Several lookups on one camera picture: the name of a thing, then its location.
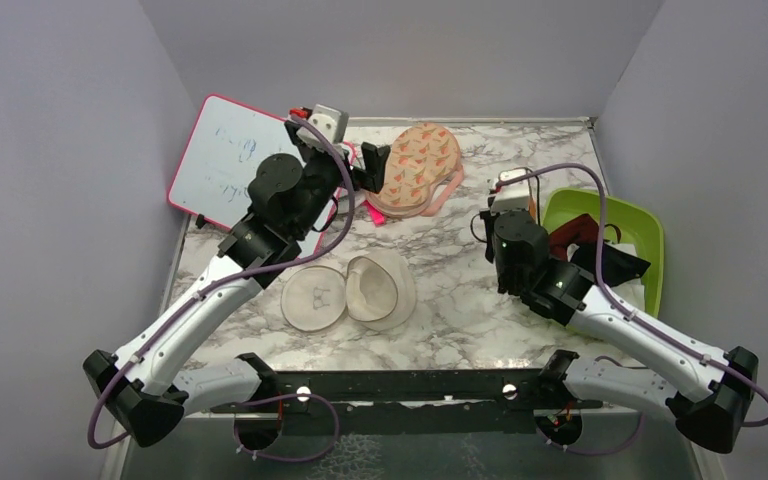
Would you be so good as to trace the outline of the white mesh laundry bag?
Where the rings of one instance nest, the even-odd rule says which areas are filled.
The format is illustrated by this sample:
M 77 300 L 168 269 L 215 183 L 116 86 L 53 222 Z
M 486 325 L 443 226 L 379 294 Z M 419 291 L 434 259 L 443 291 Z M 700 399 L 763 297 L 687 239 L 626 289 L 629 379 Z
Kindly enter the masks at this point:
M 304 267 L 284 285 L 281 311 L 292 327 L 325 330 L 349 318 L 374 331 L 405 323 L 418 302 L 416 282 L 404 257 L 373 250 L 352 258 L 344 272 Z

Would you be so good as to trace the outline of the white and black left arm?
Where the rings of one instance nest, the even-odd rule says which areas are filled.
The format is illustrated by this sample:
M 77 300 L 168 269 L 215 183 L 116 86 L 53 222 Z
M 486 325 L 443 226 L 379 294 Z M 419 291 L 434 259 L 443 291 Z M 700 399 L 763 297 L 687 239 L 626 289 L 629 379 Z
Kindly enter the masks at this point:
M 106 449 L 126 437 L 141 447 L 152 446 L 187 414 L 225 403 L 225 392 L 254 411 L 273 401 L 273 382 L 247 358 L 234 360 L 228 372 L 206 373 L 203 382 L 180 373 L 232 313 L 282 272 L 317 260 L 344 241 L 352 213 L 330 243 L 302 253 L 302 242 L 338 188 L 347 190 L 355 206 L 356 191 L 378 193 L 383 187 L 387 146 L 363 144 L 361 168 L 351 166 L 333 144 L 301 145 L 298 151 L 272 154 L 258 165 L 248 186 L 246 214 L 231 227 L 199 279 L 168 310 L 116 351 L 95 350 L 86 357 L 82 368 L 97 396 L 86 432 L 91 448 Z

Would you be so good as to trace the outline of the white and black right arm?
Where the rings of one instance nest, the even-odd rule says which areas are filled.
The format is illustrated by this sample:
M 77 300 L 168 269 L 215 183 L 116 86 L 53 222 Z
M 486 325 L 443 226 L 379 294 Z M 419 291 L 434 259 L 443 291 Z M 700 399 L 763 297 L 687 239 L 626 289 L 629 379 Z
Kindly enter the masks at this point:
M 526 210 L 479 213 L 486 259 L 498 291 L 563 326 L 612 344 L 639 361 L 638 369 L 600 366 L 571 351 L 556 351 L 537 380 L 539 398 L 560 407 L 595 400 L 671 418 L 694 444 L 733 451 L 754 399 L 758 357 L 689 337 L 631 306 L 593 274 L 551 255 L 549 234 Z

